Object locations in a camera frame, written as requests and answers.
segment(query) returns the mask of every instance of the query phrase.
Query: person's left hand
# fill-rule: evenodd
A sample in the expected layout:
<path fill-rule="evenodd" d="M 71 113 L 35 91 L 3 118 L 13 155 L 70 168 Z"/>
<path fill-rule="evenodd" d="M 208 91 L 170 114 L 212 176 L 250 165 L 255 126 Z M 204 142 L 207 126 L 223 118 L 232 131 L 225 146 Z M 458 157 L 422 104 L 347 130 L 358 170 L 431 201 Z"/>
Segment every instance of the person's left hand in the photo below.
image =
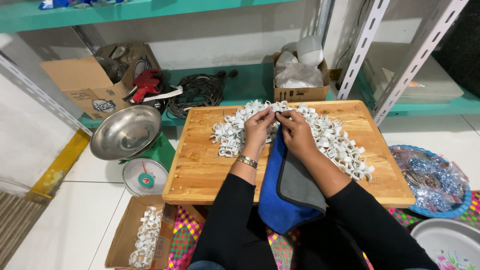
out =
<path fill-rule="evenodd" d="M 275 123 L 275 113 L 271 107 L 254 114 L 245 122 L 245 148 L 258 157 L 265 148 L 267 128 Z"/>

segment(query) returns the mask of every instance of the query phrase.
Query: blue plastic tray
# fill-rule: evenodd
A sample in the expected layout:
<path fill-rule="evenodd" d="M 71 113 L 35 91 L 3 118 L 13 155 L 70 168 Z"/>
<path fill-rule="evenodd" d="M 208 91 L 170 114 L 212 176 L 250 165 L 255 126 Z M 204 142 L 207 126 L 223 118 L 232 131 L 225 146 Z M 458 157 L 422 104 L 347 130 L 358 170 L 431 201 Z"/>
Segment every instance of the blue plastic tray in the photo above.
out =
<path fill-rule="evenodd" d="M 411 145 L 393 145 L 393 146 L 390 146 L 388 148 L 391 149 L 391 148 L 394 148 L 394 147 L 410 148 L 410 149 L 413 149 L 413 150 L 422 151 L 426 154 L 429 154 L 432 157 L 438 156 L 437 154 L 434 154 L 434 153 L 432 153 L 428 150 L 425 150 L 423 148 L 416 147 L 416 146 L 411 146 Z M 441 157 L 439 158 L 439 160 L 443 161 L 443 162 L 447 162 L 445 159 L 443 159 Z M 470 192 L 470 187 L 469 187 L 465 191 L 465 194 L 464 194 L 464 197 L 463 197 L 463 202 L 454 204 L 452 206 L 451 211 L 434 213 L 430 210 L 420 208 L 416 205 L 412 205 L 408 209 L 412 210 L 415 213 L 419 213 L 420 215 L 424 215 L 424 216 L 431 217 L 431 218 L 451 219 L 451 218 L 457 217 L 457 216 L 465 213 L 468 210 L 468 208 L 470 207 L 471 202 L 472 202 L 472 193 Z"/>

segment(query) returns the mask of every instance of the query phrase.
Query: colorful woven mat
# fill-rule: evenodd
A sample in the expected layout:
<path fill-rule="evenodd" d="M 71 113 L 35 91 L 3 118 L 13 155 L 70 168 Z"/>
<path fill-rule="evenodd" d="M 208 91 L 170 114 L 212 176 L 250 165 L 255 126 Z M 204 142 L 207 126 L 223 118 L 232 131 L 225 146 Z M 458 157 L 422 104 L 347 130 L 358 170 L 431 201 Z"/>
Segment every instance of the colorful woven mat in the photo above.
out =
<path fill-rule="evenodd" d="M 470 209 L 461 216 L 454 218 L 457 221 L 480 229 L 480 191 L 472 191 Z M 411 230 L 419 222 L 428 219 L 408 209 L 390 209 L 390 214 L 405 228 Z M 175 223 L 174 238 L 168 259 L 167 270 L 186 270 L 192 258 L 198 237 L 202 232 L 203 224 L 192 218 L 185 209 L 179 207 Z M 278 270 L 295 269 L 295 260 L 292 260 L 293 248 L 299 244 L 299 231 L 292 230 L 285 235 L 278 235 L 267 228 L 268 242 L 278 266 Z M 370 269 L 372 265 L 363 254 Z"/>

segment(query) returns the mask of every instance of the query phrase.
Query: black sleeve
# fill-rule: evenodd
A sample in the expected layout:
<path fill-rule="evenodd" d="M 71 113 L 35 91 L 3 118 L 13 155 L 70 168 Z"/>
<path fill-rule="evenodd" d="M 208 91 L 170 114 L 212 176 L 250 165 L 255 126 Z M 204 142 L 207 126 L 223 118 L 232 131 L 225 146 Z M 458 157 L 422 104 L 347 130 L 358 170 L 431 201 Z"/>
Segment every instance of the black sleeve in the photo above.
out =
<path fill-rule="evenodd" d="M 328 198 L 327 204 L 375 270 L 438 269 L 407 230 L 356 182 Z"/>
<path fill-rule="evenodd" d="M 242 247 L 244 235 L 239 232 L 247 227 L 254 193 L 254 185 L 227 175 L 208 213 L 191 263 L 205 260 L 230 267 Z"/>

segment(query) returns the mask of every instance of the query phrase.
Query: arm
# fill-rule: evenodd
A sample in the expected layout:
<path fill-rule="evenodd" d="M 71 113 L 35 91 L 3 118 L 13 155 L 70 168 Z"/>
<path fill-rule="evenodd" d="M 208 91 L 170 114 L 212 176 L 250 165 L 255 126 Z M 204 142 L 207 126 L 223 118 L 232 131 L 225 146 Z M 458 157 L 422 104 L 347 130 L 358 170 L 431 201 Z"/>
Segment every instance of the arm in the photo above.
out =
<path fill-rule="evenodd" d="M 375 269 L 438 269 L 417 241 L 371 194 L 318 151 L 310 126 L 300 113 L 290 110 L 276 116 L 283 125 L 288 149 L 305 165 L 335 217 Z"/>
<path fill-rule="evenodd" d="M 267 127 L 275 120 L 270 110 L 261 111 L 245 122 L 242 155 L 258 162 L 265 147 Z M 214 262 L 230 269 L 241 249 L 255 193 L 257 170 L 234 161 L 210 209 L 191 263 Z"/>

